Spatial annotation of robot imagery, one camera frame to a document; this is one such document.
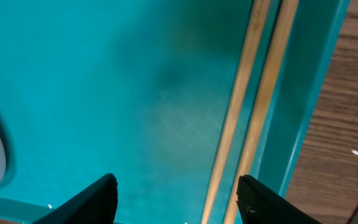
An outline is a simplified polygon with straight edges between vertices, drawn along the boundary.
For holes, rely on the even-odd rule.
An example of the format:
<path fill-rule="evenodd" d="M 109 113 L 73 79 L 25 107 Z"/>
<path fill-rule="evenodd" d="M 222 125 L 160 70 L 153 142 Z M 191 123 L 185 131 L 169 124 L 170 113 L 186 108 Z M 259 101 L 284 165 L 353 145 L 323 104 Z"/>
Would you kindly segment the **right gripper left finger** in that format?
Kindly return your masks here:
<path fill-rule="evenodd" d="M 34 224 L 113 224 L 117 180 L 108 173 Z"/>

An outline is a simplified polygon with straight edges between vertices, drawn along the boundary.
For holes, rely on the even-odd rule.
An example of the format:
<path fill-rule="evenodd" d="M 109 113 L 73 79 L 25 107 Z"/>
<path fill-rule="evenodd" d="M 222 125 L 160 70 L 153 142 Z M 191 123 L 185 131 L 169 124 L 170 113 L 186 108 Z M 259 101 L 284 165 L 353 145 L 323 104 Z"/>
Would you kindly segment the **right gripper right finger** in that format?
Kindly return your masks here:
<path fill-rule="evenodd" d="M 319 224 L 251 175 L 239 177 L 237 196 L 243 224 Z"/>

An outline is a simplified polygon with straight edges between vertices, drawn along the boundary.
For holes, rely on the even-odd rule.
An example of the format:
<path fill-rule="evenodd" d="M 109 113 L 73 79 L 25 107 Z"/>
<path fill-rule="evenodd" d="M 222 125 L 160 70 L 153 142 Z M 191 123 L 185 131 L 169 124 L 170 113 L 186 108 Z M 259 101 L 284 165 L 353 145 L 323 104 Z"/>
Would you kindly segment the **teal serving tray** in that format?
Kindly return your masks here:
<path fill-rule="evenodd" d="M 248 0 L 0 0 L 0 218 L 107 173 L 119 223 L 199 223 Z"/>

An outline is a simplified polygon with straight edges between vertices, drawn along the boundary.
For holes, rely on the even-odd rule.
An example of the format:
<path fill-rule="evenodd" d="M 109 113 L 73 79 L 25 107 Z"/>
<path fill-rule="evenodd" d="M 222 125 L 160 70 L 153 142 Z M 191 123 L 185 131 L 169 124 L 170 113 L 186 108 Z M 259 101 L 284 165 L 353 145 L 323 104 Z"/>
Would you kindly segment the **left wooden chopstick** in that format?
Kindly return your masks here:
<path fill-rule="evenodd" d="M 201 224 L 207 224 L 219 190 L 270 4 L 271 0 L 255 0 L 252 5 L 239 66 L 209 180 Z"/>

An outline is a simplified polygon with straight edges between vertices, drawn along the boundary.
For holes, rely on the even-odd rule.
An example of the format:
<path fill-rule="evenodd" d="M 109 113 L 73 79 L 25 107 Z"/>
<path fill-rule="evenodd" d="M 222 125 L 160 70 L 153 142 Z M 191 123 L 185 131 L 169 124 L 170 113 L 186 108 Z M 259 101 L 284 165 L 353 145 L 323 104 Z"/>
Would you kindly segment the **wooden chopstick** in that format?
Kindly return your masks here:
<path fill-rule="evenodd" d="M 201 224 L 207 224 L 219 190 L 270 4 L 271 0 L 255 0 L 252 5 L 239 66 L 209 180 Z"/>
<path fill-rule="evenodd" d="M 274 32 L 270 42 L 264 70 L 255 99 L 255 105 L 249 122 L 241 158 L 237 166 L 230 199 L 226 208 L 223 223 L 233 224 L 237 214 L 237 185 L 241 175 L 250 172 L 252 161 L 257 150 L 260 135 L 267 117 L 275 85 L 282 66 L 293 21 L 298 8 L 299 0 L 283 0 L 278 13 Z"/>

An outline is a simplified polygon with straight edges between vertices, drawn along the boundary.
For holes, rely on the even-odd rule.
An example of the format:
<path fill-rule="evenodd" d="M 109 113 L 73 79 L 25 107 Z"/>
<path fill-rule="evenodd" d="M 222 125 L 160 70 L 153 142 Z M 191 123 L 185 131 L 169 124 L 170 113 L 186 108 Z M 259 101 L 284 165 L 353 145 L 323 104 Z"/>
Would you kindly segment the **right wooden chopstick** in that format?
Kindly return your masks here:
<path fill-rule="evenodd" d="M 283 0 L 278 13 L 274 32 L 270 42 L 264 70 L 255 99 L 255 105 L 249 122 L 241 158 L 237 166 L 230 199 L 226 208 L 223 223 L 233 224 L 237 214 L 237 185 L 241 175 L 250 172 L 252 161 L 257 150 L 260 135 L 267 117 L 275 85 L 282 66 L 293 21 L 298 8 L 299 0 Z"/>

